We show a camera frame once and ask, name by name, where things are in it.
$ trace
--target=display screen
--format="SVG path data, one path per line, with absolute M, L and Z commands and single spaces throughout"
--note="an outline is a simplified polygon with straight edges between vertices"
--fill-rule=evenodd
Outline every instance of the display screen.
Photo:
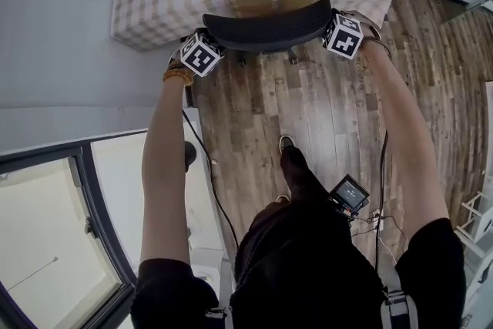
M 368 196 L 358 190 L 349 180 L 344 181 L 334 193 L 352 209 L 356 208 Z

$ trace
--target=chair backrest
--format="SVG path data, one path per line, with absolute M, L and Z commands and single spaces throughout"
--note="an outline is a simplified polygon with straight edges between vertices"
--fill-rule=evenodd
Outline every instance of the chair backrest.
M 276 52 L 323 37 L 332 19 L 330 0 L 283 14 L 228 18 L 204 14 L 203 23 L 216 42 L 246 52 Z

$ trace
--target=black pants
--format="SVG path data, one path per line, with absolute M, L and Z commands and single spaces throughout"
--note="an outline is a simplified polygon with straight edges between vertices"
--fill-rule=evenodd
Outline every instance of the black pants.
M 293 146 L 283 149 L 280 157 L 280 166 L 283 169 L 284 179 L 291 191 L 291 202 L 306 200 L 327 200 L 329 193 L 308 168 L 302 152 Z M 279 209 L 290 204 L 290 202 L 272 202 L 260 211 L 252 222 L 252 227 L 270 217 Z

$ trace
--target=black window frame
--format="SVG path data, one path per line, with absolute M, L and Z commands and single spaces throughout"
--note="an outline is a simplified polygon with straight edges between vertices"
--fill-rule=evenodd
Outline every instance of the black window frame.
M 129 315 L 136 289 L 137 277 L 126 258 L 99 185 L 91 144 L 106 139 L 145 133 L 146 130 L 102 138 L 86 139 L 73 143 L 45 146 L 0 156 L 0 174 L 61 159 L 68 159 L 74 184 L 81 188 L 87 206 L 92 235 L 101 241 L 122 285 L 81 326 L 82 329 L 116 329 Z M 8 294 L 0 281 L 0 322 L 6 327 L 36 329 L 22 309 Z

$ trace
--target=sneaker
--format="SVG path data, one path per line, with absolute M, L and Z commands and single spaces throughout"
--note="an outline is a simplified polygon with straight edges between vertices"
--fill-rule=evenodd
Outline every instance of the sneaker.
M 291 201 L 288 195 L 279 195 L 276 199 L 276 203 L 289 203 Z
M 282 135 L 279 139 L 279 151 L 283 153 L 283 149 L 286 147 L 292 146 L 294 147 L 294 140 L 291 136 Z

